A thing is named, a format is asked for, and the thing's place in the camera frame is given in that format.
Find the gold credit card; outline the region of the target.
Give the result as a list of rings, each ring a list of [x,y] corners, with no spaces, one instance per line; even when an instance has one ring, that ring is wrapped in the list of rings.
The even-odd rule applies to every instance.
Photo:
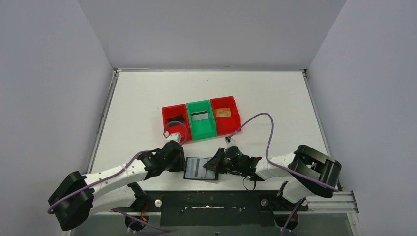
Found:
[[[217,118],[223,118],[223,117],[231,117],[231,109],[230,108],[216,108],[214,109],[215,116]]]

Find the red plastic bin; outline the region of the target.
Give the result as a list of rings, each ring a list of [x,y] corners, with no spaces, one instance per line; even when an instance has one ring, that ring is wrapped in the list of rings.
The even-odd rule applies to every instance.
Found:
[[[241,117],[233,96],[214,98],[210,100],[213,110],[217,135],[227,135],[236,131],[241,126]],[[217,118],[214,109],[216,108],[230,108],[232,116]]]
[[[192,140],[187,106],[185,104],[162,107],[164,132],[180,133],[181,142]]]

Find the green plastic bin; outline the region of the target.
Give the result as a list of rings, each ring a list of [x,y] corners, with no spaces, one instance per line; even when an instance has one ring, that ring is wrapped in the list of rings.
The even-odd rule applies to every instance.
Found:
[[[216,123],[210,100],[186,103],[186,106],[188,110],[192,140],[200,140],[217,136]],[[192,121],[191,113],[200,111],[207,111],[209,119]]]

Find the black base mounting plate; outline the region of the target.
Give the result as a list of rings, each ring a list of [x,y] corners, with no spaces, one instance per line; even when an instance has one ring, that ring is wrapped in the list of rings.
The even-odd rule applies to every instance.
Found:
[[[283,225],[296,204],[281,190],[254,191],[144,191],[129,184],[134,202],[121,210],[160,216],[160,226]]]

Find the silver card with magnetic stripe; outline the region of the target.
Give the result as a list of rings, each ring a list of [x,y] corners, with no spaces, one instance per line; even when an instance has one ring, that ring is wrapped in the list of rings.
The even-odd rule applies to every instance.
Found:
[[[194,112],[191,113],[191,120],[192,121],[200,121],[200,120],[206,120],[209,119],[209,114],[207,111],[200,111],[200,112]]]

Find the black card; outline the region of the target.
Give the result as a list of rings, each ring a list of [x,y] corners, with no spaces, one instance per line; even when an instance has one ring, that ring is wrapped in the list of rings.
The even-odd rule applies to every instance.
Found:
[[[179,125],[180,123],[186,124],[186,119],[184,115],[177,115],[167,119],[167,124],[169,126]]]

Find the left red plastic bin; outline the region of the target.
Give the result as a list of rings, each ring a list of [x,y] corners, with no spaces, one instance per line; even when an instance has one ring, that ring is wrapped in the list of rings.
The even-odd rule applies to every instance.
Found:
[[[187,106],[185,104],[162,107],[164,132],[180,133],[181,142],[192,140]]]

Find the right red plastic bin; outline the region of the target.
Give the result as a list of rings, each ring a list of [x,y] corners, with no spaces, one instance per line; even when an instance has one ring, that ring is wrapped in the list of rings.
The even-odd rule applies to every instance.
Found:
[[[214,98],[210,100],[213,110],[217,135],[227,135],[236,131],[241,126],[241,117],[233,96]],[[216,108],[230,108],[232,116],[217,118],[214,109]]]

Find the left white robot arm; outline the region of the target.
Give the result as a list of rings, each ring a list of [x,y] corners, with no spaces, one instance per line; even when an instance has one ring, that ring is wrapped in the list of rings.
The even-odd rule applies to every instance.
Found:
[[[157,177],[165,171],[182,171],[184,150],[180,143],[168,141],[162,148],[137,153],[129,162],[98,173],[82,175],[71,172],[48,199],[47,213],[58,220],[62,230],[69,231],[93,214],[119,208],[126,192],[112,191]],[[110,195],[104,202],[99,198]]]

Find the aluminium table edge rail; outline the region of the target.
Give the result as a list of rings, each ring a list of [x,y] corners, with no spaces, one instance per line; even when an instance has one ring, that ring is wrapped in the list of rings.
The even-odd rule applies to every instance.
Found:
[[[110,108],[110,105],[111,105],[111,102],[112,102],[113,94],[114,94],[114,91],[115,91],[115,88],[116,88],[116,85],[117,85],[117,81],[118,81],[118,77],[119,77],[120,72],[121,72],[120,68],[116,68],[116,69],[113,70],[113,76],[112,76],[111,83],[110,83],[110,86],[109,86],[109,90],[108,90],[108,93],[107,93],[107,96],[106,96],[104,108],[103,108],[102,114],[100,116],[100,122],[99,122],[98,130],[97,130],[97,133],[96,133],[96,137],[95,137],[92,153],[91,153],[91,156],[90,156],[89,164],[88,164],[88,167],[87,167],[87,173],[91,173],[92,169],[93,169],[93,166],[94,166],[94,162],[95,162],[97,151],[98,151],[98,148],[99,148],[99,145],[100,145],[100,140],[101,140],[101,137],[102,137],[103,129],[104,129],[104,126],[105,126],[105,123],[106,123],[107,115],[108,115],[108,112],[109,112],[109,108]]]

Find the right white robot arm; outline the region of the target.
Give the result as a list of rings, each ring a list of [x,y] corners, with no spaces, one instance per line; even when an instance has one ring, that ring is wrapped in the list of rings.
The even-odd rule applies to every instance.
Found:
[[[253,182],[282,177],[284,186],[276,202],[281,209],[288,210],[308,196],[331,198],[338,192],[342,165],[307,145],[276,157],[252,157],[232,145],[220,148],[204,168],[219,174],[242,176]]]

